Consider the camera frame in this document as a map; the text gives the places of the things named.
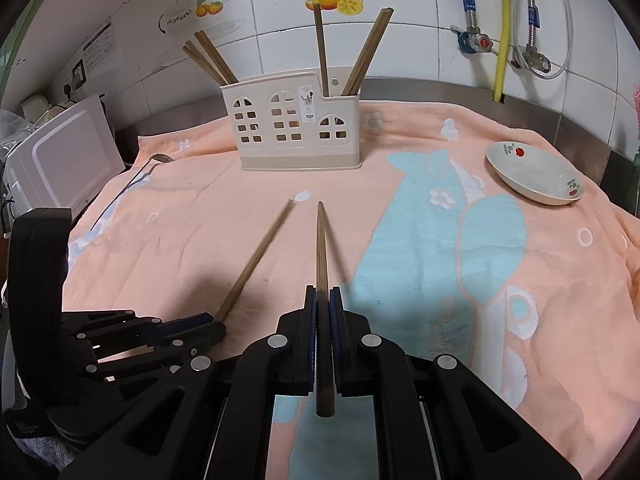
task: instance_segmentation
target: chopstick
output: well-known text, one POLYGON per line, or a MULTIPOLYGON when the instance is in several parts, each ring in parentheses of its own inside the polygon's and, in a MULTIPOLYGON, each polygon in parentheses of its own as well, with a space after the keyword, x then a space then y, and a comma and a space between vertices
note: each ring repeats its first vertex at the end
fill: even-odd
POLYGON ((249 277, 254 272, 255 267, 258 265, 258 262, 260 262, 262 256, 267 250, 267 247, 269 247, 269 244, 274 239, 281 225, 284 224, 284 221, 287 219, 289 211, 291 211, 293 205, 293 200, 287 201, 286 205, 267 231, 267 234, 264 235, 264 238, 261 240, 258 248, 255 250, 254 254, 252 254, 251 259, 249 259, 247 264, 244 266, 244 269, 234 283, 234 286, 226 295, 225 301, 222 302, 222 305, 218 309, 218 312, 216 313, 217 320, 224 321, 226 316, 228 316, 229 311, 231 311, 232 307, 236 304, 236 300, 238 299, 238 296, 240 296, 242 288, 245 286, 246 282, 249 280, 249 277))
POLYGON ((329 285, 326 268, 326 212, 318 202, 316 225, 316 298, 318 309, 318 358, 316 359, 316 415, 334 416, 334 361, 331 348, 329 285))
POLYGON ((229 68, 229 65, 226 64, 223 57, 220 56, 220 53, 218 52, 216 47, 213 46, 213 43, 211 43, 211 40, 209 39, 207 34, 204 32, 204 30, 200 30, 196 32, 194 36, 196 37, 196 40, 198 40, 198 42, 202 45, 204 51, 207 54, 209 54, 209 57, 213 61, 213 64, 217 67, 217 69, 222 74, 222 77, 226 79, 229 82, 229 84, 237 83, 238 78, 229 68))
POLYGON ((322 95, 329 97, 329 76, 326 71, 326 51, 324 50, 324 30, 322 28, 322 10, 319 3, 314 3, 314 22, 316 23, 316 39, 320 57, 320 74, 322 76, 322 95))
POLYGON ((226 85, 226 81, 222 79, 222 76, 218 72, 216 72, 216 69, 213 68, 211 63, 207 61, 207 58, 205 58, 200 53, 200 51, 198 51, 198 49, 193 43, 191 43, 191 41, 187 41, 187 44, 183 46, 182 50, 186 53, 187 56, 193 59, 194 62, 196 62, 196 64, 213 79, 213 81, 218 83, 220 86, 226 85))
POLYGON ((382 35, 385 33, 386 26, 389 24, 393 13, 394 10, 391 7, 380 10, 376 23, 371 27, 367 41, 365 41, 356 64, 353 66, 353 70, 351 70, 351 74, 347 79, 344 91, 342 92, 343 96, 358 94, 364 76, 367 75, 369 65, 373 60, 373 56, 376 53, 376 49, 380 44, 380 40, 382 40, 382 35))

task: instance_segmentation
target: white microwave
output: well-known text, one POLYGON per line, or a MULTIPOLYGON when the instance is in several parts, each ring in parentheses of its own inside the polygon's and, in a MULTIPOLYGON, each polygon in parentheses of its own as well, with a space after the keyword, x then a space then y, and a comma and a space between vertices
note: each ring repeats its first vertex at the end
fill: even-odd
POLYGON ((41 126, 8 155, 2 180, 17 217, 37 207, 71 209, 73 219, 124 163, 93 95, 41 126))

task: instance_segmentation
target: instruction sticker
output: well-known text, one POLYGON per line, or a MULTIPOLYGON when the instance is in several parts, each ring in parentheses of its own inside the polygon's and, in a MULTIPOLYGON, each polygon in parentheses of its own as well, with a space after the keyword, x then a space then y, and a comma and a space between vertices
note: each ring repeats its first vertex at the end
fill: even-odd
POLYGON ((312 85, 302 85, 298 87, 298 98, 300 99, 300 116, 303 123, 316 122, 316 107, 314 105, 314 88, 312 85))
POLYGON ((113 27, 111 27, 111 22, 109 22, 82 48, 85 70, 91 72, 91 70, 113 52, 115 48, 116 43, 113 37, 113 27))

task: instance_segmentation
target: blue label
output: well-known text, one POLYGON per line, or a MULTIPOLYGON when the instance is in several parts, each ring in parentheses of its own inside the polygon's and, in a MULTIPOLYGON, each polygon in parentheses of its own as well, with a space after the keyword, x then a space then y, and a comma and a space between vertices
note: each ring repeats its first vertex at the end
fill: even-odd
POLYGON ((529 25, 540 28, 540 13, 537 7, 529 7, 529 25))
POLYGON ((465 12, 468 10, 476 10, 476 0, 462 0, 462 4, 465 6, 465 12))

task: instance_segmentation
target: ceramic plate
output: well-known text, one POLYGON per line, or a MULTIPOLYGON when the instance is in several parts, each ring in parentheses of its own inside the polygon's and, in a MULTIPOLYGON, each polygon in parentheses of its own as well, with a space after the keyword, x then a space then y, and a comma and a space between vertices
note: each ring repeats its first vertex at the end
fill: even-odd
POLYGON ((510 187, 536 202, 564 205, 584 194, 582 175, 573 166, 535 146, 496 142, 486 158, 510 187))

